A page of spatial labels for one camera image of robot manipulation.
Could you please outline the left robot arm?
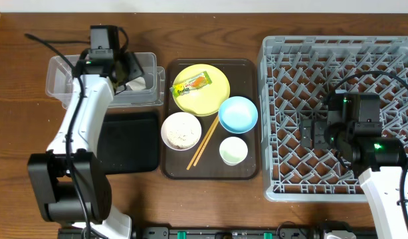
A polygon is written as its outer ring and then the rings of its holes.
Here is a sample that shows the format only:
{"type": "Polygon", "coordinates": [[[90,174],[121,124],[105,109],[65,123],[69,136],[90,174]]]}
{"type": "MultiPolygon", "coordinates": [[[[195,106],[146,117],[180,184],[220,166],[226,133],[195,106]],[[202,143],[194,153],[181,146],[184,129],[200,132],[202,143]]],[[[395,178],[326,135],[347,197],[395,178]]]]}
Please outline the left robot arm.
{"type": "Polygon", "coordinates": [[[27,170],[47,222],[81,229],[81,237],[133,238],[133,220],[112,204],[112,189],[97,158],[98,140],[117,87],[143,76],[132,52],[89,50],[72,67],[72,95],[62,124],[27,170]]]}

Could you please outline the light blue bowl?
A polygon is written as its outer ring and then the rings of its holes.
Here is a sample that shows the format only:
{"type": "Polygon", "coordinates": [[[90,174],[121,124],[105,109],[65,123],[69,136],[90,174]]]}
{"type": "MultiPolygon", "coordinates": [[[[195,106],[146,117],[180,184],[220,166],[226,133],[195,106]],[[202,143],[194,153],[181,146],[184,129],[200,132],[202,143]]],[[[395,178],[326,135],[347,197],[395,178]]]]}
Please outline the light blue bowl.
{"type": "Polygon", "coordinates": [[[220,124],[228,132],[242,134],[256,125],[258,110],[250,99],[233,96],[221,104],[218,116],[220,124]]]}

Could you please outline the green orange snack wrapper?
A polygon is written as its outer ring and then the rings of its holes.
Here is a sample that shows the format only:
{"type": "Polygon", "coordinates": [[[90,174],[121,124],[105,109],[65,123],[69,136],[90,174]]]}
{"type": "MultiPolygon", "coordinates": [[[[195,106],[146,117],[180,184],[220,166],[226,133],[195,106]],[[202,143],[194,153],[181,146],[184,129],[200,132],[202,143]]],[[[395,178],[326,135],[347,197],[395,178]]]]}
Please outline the green orange snack wrapper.
{"type": "Polygon", "coordinates": [[[170,88],[170,91],[173,97],[176,98],[178,96],[188,94],[190,93],[190,91],[199,90],[203,88],[204,86],[207,86],[210,84],[212,84],[211,78],[209,77],[206,71],[203,71],[195,76],[187,78],[186,80],[178,84],[174,84],[170,88]]]}

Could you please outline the white tissue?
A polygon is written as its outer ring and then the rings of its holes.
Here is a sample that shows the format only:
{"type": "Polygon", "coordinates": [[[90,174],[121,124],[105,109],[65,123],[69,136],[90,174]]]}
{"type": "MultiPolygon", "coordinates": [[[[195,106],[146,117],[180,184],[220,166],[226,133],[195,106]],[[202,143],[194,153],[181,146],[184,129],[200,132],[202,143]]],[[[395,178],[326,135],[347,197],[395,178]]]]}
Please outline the white tissue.
{"type": "Polygon", "coordinates": [[[142,91],[146,89],[146,81],[143,77],[136,78],[127,83],[132,91],[142,91]]]}

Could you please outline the white cup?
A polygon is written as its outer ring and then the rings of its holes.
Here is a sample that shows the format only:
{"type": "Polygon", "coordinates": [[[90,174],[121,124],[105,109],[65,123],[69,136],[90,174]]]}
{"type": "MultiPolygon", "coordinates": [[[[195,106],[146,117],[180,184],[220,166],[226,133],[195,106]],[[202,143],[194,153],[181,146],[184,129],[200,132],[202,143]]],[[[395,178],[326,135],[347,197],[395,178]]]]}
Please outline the white cup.
{"type": "Polygon", "coordinates": [[[235,166],[248,155],[247,144],[239,137],[228,137],[219,146],[219,154],[225,164],[235,166]]]}

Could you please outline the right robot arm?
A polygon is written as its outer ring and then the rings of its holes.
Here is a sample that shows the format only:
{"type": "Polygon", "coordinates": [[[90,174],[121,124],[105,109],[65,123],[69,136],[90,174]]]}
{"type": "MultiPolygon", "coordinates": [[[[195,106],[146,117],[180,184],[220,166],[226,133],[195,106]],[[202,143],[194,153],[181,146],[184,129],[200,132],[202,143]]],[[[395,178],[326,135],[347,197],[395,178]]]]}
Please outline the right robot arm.
{"type": "Polygon", "coordinates": [[[408,238],[408,164],[402,142],[382,135],[375,116],[300,122],[300,143],[331,149],[353,171],[369,203],[378,238],[408,238]]]}

